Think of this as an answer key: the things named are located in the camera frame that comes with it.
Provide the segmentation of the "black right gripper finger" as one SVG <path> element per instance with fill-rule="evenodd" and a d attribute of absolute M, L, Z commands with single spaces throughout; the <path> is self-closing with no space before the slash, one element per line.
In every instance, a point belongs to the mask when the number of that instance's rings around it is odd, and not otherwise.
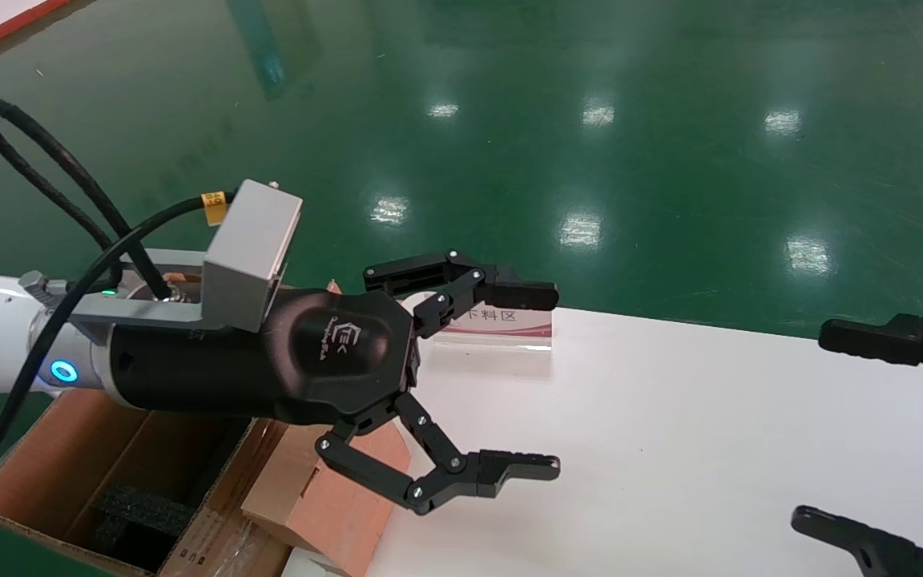
<path fill-rule="evenodd" d="M 825 351 L 886 364 L 923 365 L 923 317 L 901 313 L 885 325 L 828 319 L 820 328 L 818 345 Z"/>
<path fill-rule="evenodd" d="M 792 512 L 791 527 L 848 552 L 864 576 L 923 576 L 923 547 L 867 523 L 801 505 Z"/>

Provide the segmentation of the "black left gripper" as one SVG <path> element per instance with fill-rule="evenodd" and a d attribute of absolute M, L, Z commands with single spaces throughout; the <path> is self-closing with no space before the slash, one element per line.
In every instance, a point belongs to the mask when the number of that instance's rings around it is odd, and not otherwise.
<path fill-rule="evenodd" d="M 364 285 L 369 293 L 356 295 L 280 288 L 257 332 L 115 326 L 109 344 L 115 393 L 142 410 L 336 423 L 315 443 L 321 461 L 417 515 L 457 497 L 494 499 L 510 479 L 559 478 L 554 455 L 463 454 L 406 392 L 420 361 L 413 327 L 419 337 L 550 339 L 556 284 L 449 251 L 370 265 Z M 393 298 L 414 293 L 421 301 L 411 317 Z M 349 445 L 394 419 L 433 463 L 421 478 Z"/>

